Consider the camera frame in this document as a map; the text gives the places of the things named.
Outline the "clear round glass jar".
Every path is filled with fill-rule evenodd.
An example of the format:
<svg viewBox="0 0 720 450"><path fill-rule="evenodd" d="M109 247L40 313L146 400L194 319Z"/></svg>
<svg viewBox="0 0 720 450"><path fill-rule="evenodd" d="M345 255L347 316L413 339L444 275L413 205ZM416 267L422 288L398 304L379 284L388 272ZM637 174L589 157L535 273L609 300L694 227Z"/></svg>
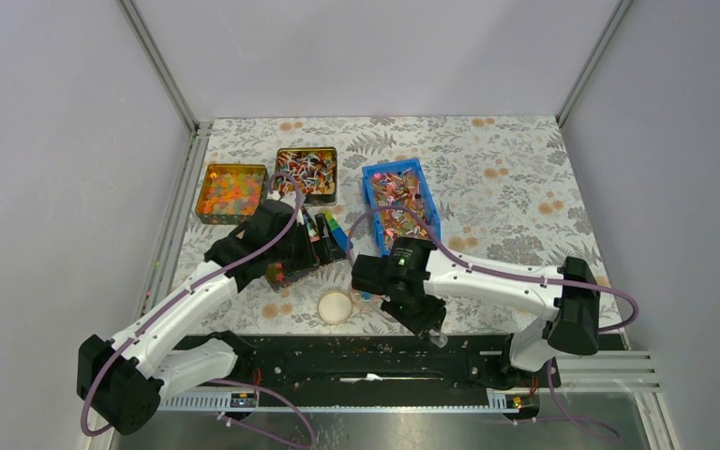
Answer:
<svg viewBox="0 0 720 450"><path fill-rule="evenodd" d="M382 305L385 301L384 296L369 292L358 291L352 286L349 287L348 293L353 303L362 312L375 312L376 314L380 315L384 320L390 323L393 323L395 321L392 316L390 316L382 309Z"/></svg>

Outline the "round cream jar lid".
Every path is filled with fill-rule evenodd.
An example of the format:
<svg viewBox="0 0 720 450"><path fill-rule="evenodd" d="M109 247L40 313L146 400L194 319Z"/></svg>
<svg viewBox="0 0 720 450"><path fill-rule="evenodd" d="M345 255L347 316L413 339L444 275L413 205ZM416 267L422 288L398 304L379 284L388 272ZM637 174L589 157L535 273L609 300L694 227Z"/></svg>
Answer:
<svg viewBox="0 0 720 450"><path fill-rule="evenodd" d="M339 325L351 318L353 302L344 292L328 292L319 300L317 313L325 323Z"/></svg>

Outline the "translucent plastic scoop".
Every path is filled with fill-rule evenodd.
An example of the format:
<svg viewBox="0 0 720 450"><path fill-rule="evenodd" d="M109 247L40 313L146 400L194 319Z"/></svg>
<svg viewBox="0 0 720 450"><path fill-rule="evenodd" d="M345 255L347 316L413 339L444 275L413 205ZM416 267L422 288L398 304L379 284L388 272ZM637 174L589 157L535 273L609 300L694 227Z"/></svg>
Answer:
<svg viewBox="0 0 720 450"><path fill-rule="evenodd" d="M427 334L427 339L430 343L437 346L438 348L445 347L448 342L448 336L438 330L429 330Z"/></svg>

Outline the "blue plastic candy bin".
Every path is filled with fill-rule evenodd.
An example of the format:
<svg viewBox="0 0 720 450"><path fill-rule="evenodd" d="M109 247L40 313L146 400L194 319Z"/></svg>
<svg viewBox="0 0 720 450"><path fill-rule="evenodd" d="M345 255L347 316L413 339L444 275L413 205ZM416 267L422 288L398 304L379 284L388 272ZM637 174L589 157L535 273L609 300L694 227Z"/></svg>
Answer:
<svg viewBox="0 0 720 450"><path fill-rule="evenodd" d="M413 210L440 238L442 229L437 207L418 158L380 163L362 168L363 192L371 209L400 206ZM384 210L373 215L373 236L382 255L387 255L397 237L428 240L427 229L410 214Z"/></svg>

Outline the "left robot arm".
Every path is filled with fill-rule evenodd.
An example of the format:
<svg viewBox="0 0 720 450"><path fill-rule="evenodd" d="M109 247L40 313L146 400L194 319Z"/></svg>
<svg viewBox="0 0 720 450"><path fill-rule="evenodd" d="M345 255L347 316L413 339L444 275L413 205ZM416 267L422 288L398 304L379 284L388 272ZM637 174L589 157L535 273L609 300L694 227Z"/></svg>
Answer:
<svg viewBox="0 0 720 450"><path fill-rule="evenodd" d="M160 403L213 379L232 385L252 376L250 356L222 338L173 353L211 309L234 299L269 266L297 271L314 262L302 202L266 200L254 214L217 240L187 280L155 307L110 338L93 335L78 350L76 392L80 425L96 437L141 429Z"/></svg>

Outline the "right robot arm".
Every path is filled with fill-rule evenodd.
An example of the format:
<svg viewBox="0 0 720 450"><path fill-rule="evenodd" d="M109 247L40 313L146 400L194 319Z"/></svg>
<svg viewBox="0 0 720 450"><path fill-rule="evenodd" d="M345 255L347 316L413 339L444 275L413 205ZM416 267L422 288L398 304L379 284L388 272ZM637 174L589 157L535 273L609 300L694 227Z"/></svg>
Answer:
<svg viewBox="0 0 720 450"><path fill-rule="evenodd" d="M521 309L534 316L509 339L500 362L514 386L560 354L599 350L600 294L590 266L568 257L559 266L523 266L453 253L430 241L399 238L384 256L359 255L352 287L383 297L381 309L416 337L442 347L445 300L460 297Z"/></svg>

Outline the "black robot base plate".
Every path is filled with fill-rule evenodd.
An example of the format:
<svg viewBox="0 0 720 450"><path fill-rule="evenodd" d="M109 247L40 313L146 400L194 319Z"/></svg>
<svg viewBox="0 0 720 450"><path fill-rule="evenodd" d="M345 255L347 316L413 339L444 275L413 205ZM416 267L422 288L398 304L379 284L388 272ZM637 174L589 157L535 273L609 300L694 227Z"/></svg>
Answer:
<svg viewBox="0 0 720 450"><path fill-rule="evenodd" d="M229 379L258 380L295 406L471 407L487 404L494 389L528 393L532 386L561 386L566 375L517 375L503 371L509 338L500 334L454 335L439 348L410 335L236 335L231 331L189 335L176 350L191 350L211 338L235 349Z"/></svg>

